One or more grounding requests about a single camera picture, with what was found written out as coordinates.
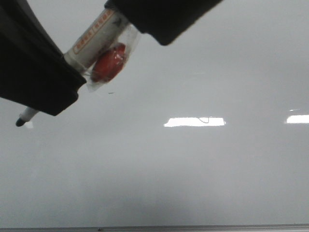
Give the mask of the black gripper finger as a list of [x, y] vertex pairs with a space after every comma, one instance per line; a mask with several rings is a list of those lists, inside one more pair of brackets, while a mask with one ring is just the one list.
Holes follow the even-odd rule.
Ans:
[[38, 21], [26, 0], [0, 2], [0, 96], [56, 116], [86, 83]]
[[108, 0], [105, 7], [123, 15], [140, 33], [160, 45], [174, 42], [220, 0]]

